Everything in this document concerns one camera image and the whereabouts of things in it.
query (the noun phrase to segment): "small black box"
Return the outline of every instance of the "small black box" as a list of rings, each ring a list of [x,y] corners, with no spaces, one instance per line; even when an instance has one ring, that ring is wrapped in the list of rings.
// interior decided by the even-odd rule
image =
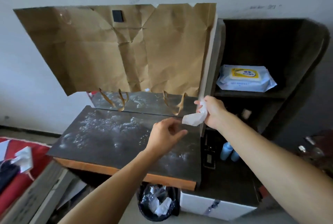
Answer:
[[[112,10],[112,16],[114,22],[124,22],[121,10]]]

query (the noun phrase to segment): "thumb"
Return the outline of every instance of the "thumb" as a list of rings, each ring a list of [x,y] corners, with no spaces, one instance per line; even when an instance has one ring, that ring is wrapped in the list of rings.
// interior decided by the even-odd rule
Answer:
[[[181,138],[187,135],[188,131],[186,129],[179,131],[173,136],[174,141],[178,142]]]

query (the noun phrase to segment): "wet wipes package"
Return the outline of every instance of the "wet wipes package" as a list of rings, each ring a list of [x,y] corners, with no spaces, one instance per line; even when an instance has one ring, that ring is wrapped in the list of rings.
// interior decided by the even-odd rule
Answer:
[[[265,92],[276,82],[265,66],[223,65],[216,84],[222,90]]]

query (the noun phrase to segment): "wall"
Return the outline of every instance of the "wall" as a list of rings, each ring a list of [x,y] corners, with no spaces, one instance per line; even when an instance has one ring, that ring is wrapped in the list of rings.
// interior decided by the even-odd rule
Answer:
[[[333,33],[331,0],[0,0],[0,124],[62,133],[83,107],[90,104],[85,93],[70,97],[64,94],[12,9],[195,2],[217,2],[220,18],[310,17],[326,24]],[[333,104],[328,92],[333,76],[324,73],[333,66],[332,58],[331,52],[324,57],[314,74],[315,86],[310,98],[282,131],[280,142],[300,137],[304,131],[311,133],[333,125],[333,115],[329,113]],[[324,101],[318,103],[321,96]]]

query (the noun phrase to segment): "floor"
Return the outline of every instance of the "floor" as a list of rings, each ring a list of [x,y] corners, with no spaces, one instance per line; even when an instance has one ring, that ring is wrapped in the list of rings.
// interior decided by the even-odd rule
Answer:
[[[7,129],[0,129],[0,137],[5,136],[9,138],[24,139],[34,142],[40,142],[47,145],[52,145],[57,141],[57,138],[40,136],[35,134],[26,133],[24,131],[16,132]],[[136,198],[134,197],[128,205],[123,217],[120,220],[120,224],[130,224],[135,220],[138,224],[151,223],[145,219],[138,209]],[[164,223],[182,224],[182,223],[202,223],[202,224],[214,224],[214,223],[229,223],[227,221],[210,218],[207,216],[180,212],[179,216],[171,216]],[[297,224],[286,212],[270,211],[265,214],[257,214],[253,216],[241,217],[234,221],[233,224]]]

